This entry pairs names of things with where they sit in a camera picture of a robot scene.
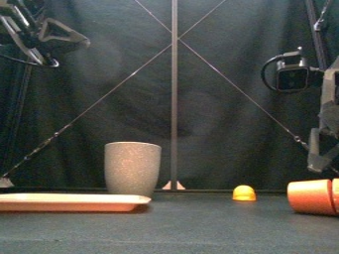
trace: black curtain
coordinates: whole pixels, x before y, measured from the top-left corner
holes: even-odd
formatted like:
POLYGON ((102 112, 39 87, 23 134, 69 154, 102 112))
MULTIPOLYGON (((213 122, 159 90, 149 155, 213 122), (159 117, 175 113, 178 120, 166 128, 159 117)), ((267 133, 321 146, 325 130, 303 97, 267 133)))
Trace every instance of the black curtain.
MULTIPOLYGON (((13 161, 78 121, 13 175, 15 185, 105 187, 103 146, 115 141, 161 145, 158 187, 170 181, 171 11, 171 0, 49 1, 47 16, 91 46, 58 56, 61 68, 34 69, 13 161)), ((285 190, 318 178, 285 128, 307 142, 321 88, 281 95, 259 78, 265 62, 298 47, 318 65, 305 2, 179 0, 178 13, 178 180, 187 189, 285 190)))

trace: dark gray table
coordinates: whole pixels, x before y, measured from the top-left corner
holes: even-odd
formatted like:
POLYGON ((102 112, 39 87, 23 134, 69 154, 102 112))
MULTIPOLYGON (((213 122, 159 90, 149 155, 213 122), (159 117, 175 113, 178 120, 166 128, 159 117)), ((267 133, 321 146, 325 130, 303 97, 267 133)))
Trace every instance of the dark gray table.
POLYGON ((0 253, 339 253, 339 218, 285 194, 161 192, 130 213, 0 213, 0 253))

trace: pink tray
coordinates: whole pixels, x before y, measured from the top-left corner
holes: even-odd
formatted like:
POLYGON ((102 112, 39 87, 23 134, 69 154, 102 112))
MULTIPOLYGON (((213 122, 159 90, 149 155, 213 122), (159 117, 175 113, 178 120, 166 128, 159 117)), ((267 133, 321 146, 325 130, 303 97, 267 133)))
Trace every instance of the pink tray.
POLYGON ((131 211, 150 197, 130 194, 0 194, 0 211, 131 211))

